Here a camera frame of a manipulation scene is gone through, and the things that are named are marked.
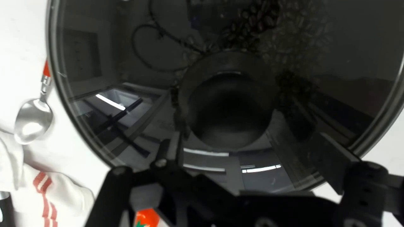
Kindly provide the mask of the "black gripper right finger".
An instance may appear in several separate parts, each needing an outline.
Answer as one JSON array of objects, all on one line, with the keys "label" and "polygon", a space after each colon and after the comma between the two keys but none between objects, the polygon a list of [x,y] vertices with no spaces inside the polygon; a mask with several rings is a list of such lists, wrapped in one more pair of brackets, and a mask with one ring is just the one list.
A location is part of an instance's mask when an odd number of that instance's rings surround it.
[{"label": "black gripper right finger", "polygon": [[335,227],[383,227],[392,213],[404,225],[403,176],[382,163],[361,160],[326,133],[308,139],[308,160],[341,195],[332,216]]}]

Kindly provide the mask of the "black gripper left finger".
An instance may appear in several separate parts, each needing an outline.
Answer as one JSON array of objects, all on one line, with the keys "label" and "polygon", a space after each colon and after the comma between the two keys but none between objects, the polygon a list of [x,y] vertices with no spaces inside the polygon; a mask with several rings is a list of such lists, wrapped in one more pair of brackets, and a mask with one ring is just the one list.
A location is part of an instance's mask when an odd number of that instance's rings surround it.
[{"label": "black gripper left finger", "polygon": [[181,142],[165,139],[146,170],[136,171],[128,165],[112,167],[85,227],[137,227],[137,216],[147,209],[154,210],[168,225],[181,227],[186,214],[178,192],[186,171],[170,157],[171,144],[180,148]]}]

